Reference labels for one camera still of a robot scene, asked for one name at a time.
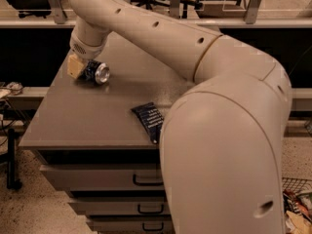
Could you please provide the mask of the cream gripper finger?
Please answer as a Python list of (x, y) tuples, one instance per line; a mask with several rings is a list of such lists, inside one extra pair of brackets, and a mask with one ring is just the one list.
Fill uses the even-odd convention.
[(85, 59), (79, 58), (76, 54), (72, 54), (68, 57), (67, 74), (74, 79), (78, 79), (86, 68), (86, 65), (87, 61)]

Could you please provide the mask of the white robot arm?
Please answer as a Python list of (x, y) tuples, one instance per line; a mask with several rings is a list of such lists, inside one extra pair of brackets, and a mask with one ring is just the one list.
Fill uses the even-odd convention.
[(281, 149), (292, 107), (266, 53), (126, 0), (69, 0), (70, 44), (99, 55), (114, 31), (194, 86), (165, 117), (160, 161), (175, 234), (285, 234)]

